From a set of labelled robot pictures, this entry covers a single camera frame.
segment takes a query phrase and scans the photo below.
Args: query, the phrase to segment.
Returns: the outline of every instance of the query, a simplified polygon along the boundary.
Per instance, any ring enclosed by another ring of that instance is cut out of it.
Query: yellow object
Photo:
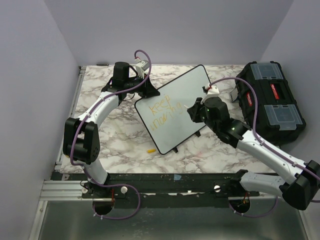
[[[148,151],[146,151],[148,154],[152,154],[154,153],[156,150],[155,149],[149,149]]]

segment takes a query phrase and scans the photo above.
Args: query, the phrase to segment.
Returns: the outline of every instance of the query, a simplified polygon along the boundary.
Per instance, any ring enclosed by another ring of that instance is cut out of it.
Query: white board with black border
[[[158,88],[159,96],[141,98],[134,104],[143,124],[161,154],[167,154],[205,126],[191,121],[184,105],[191,107],[210,83],[203,65]]]

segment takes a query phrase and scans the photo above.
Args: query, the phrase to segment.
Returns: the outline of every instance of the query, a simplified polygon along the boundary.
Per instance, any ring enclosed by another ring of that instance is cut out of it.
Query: marble surface
[[[153,65],[150,75],[156,88],[173,80],[194,66]],[[206,65],[211,81],[223,77],[236,76],[242,65]],[[75,117],[85,112],[98,98],[102,87],[113,74],[113,65],[107,67],[88,66],[81,86],[75,110]],[[235,86],[233,80],[217,84],[223,101],[227,103],[230,116],[243,120],[237,103],[230,103],[228,93]],[[272,172],[266,165],[251,155],[234,149],[221,142],[208,128],[204,127],[201,137],[192,136],[179,145],[178,153],[170,151],[166,155],[159,152],[147,153],[155,149],[148,131],[134,107],[140,97],[124,101],[112,111],[99,129],[101,150],[99,159],[109,173],[235,173],[247,169],[256,173]],[[82,173],[82,169],[70,164],[63,156],[61,173]]]

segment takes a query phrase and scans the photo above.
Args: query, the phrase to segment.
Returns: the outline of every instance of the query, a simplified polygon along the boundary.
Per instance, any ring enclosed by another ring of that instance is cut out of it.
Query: wall
[[[80,65],[246,64],[259,60],[292,0],[45,0]]]
[[[305,161],[320,163],[320,1],[295,0],[262,56],[262,61],[278,61],[297,100],[307,127],[297,141],[283,146],[285,151]],[[319,222],[320,205],[308,211]]]
[[[42,0],[0,8],[0,239],[28,239],[53,170],[77,62]]]

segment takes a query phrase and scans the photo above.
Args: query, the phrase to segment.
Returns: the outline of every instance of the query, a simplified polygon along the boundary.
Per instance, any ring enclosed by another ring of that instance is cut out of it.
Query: black toolbox
[[[277,146],[295,141],[306,128],[306,121],[301,116],[281,65],[274,61],[250,62],[237,77],[246,80],[257,95],[256,132]],[[244,120],[252,127],[254,96],[243,82],[236,80],[235,84]]]

